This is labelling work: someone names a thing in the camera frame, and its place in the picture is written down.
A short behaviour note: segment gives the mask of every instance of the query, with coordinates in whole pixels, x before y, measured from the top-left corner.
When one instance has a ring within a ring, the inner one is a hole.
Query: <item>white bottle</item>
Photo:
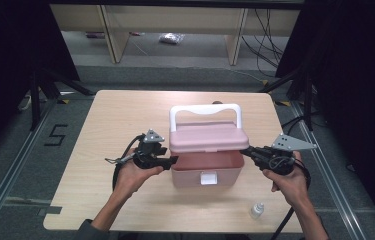
[[[264,212],[264,204],[263,203],[256,203],[250,209],[250,216],[253,219],[257,219],[257,218],[259,218],[259,216],[262,215],[263,212]]]

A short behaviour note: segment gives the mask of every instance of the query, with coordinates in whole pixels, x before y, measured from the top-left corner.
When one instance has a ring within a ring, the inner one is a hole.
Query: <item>black sleeve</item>
[[[74,240],[107,240],[109,239],[109,232],[103,232],[91,226],[92,220],[86,219],[78,229]]]

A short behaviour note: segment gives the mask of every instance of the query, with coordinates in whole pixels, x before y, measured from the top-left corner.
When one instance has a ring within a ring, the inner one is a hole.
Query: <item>person's right hand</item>
[[[295,151],[294,156],[298,160],[302,160],[300,153]],[[306,178],[302,170],[294,166],[293,171],[288,175],[279,175],[271,170],[262,171],[265,177],[273,181],[272,192],[280,190],[288,204],[292,207],[300,204],[301,200],[308,198],[308,189],[306,187]]]

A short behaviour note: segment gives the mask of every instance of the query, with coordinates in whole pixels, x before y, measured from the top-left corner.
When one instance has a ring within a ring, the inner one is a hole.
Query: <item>wooden table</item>
[[[270,145],[282,132],[271,97],[258,93],[111,91],[97,93],[69,159],[44,226],[50,230],[76,230],[86,218],[94,218],[111,194],[117,158],[137,135],[152,128],[169,144],[169,110],[174,105],[236,103],[242,108],[243,129],[252,146]],[[185,112],[182,119],[197,117]],[[234,111],[222,111],[215,119],[231,119]],[[175,188],[171,171],[153,176],[124,205],[112,226],[118,231],[158,232],[274,232],[290,206],[253,161],[245,165],[233,186]],[[257,220],[249,216],[256,202],[265,204]],[[285,232],[301,232],[294,215]]]

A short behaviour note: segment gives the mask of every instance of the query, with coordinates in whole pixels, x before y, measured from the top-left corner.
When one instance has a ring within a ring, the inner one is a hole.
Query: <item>pink storage box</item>
[[[209,115],[222,110],[236,112],[236,122],[207,121],[176,123],[179,111]],[[249,138],[241,123],[241,108],[237,104],[174,106],[170,110],[169,150],[178,156],[172,165],[172,180],[176,187],[203,185],[233,185],[244,166],[238,150],[249,147]]]

